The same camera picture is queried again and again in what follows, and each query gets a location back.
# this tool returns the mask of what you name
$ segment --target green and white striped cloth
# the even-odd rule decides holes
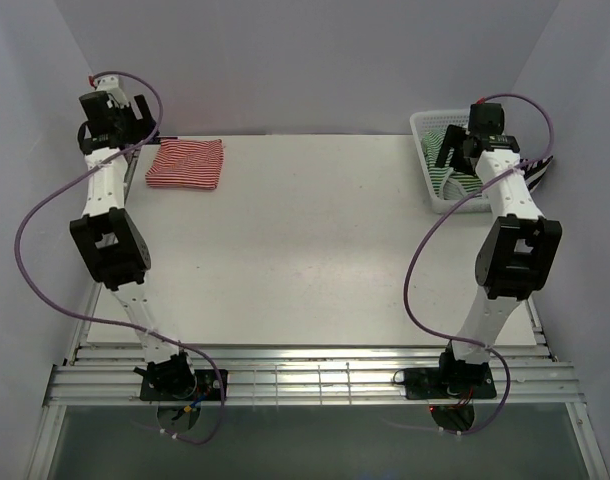
[[[455,172],[449,166],[449,161],[452,158],[452,152],[447,156],[446,166],[438,168],[436,159],[438,152],[441,149],[445,131],[447,129],[433,130],[425,134],[421,139],[421,147],[425,162],[427,162],[427,170],[429,178],[434,188],[434,193],[438,198],[443,200],[458,200],[466,196],[468,193],[475,192],[481,188],[481,181],[478,177],[466,175],[465,173]]]

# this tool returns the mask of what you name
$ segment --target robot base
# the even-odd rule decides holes
[[[222,388],[225,389],[225,395],[227,396],[228,371],[219,369],[219,372],[223,378]],[[198,391],[207,392],[207,396],[204,401],[220,401],[221,386],[218,384],[214,370],[194,370],[194,375],[196,377],[196,388]],[[141,383],[141,393],[139,398],[144,402],[178,402],[179,400],[186,400],[183,398],[177,398],[169,393],[161,393],[154,390],[146,379],[143,379],[143,382]]]
[[[458,399],[469,395],[470,388],[473,399],[496,398],[496,388],[489,367],[480,385],[450,384],[445,381],[439,368],[406,368],[402,372],[404,379],[397,384],[405,386],[405,398],[408,400]]]

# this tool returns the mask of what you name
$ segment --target metal frame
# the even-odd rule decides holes
[[[137,155],[130,160],[126,178],[129,186]],[[86,311],[93,313],[100,287],[92,289]],[[510,403],[564,403],[590,478],[606,479],[584,396],[570,363],[552,356],[542,324],[531,299],[528,312],[535,346],[499,348],[512,370]],[[57,367],[45,397],[39,436],[31,457],[27,478],[47,478],[67,406],[148,406],[138,399],[140,378],[132,373],[145,363],[140,345],[89,344],[89,324],[80,322],[68,366]],[[273,348],[210,347],[205,349],[219,367],[229,370],[227,405],[409,405],[403,387],[394,385],[396,372],[410,366],[434,366],[440,347],[394,348]],[[192,356],[197,367],[206,367]],[[503,369],[492,361],[492,375],[500,391],[505,387]],[[497,400],[477,400],[495,403]]]

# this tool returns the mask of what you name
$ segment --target gray floor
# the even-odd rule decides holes
[[[478,406],[485,417],[492,405]],[[216,410],[203,410],[196,436]],[[69,407],[53,480],[588,478],[565,405],[508,405],[468,438],[389,427],[433,425],[425,406],[230,408],[207,446],[144,430],[155,408]]]

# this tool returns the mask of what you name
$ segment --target white wall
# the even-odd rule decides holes
[[[409,133],[511,89],[559,0],[56,0],[93,70],[141,74],[166,133]]]
[[[23,475],[52,364],[74,326],[33,296],[12,244],[27,210],[84,171],[75,137],[87,74],[52,0],[0,0],[0,479]],[[68,233],[82,193],[39,213],[24,243],[31,273],[72,308],[89,285]]]
[[[576,365],[610,470],[610,1],[561,2],[514,90],[540,99],[557,127],[537,200],[563,240],[536,300],[554,353]],[[520,143],[540,148],[537,114],[510,114]]]

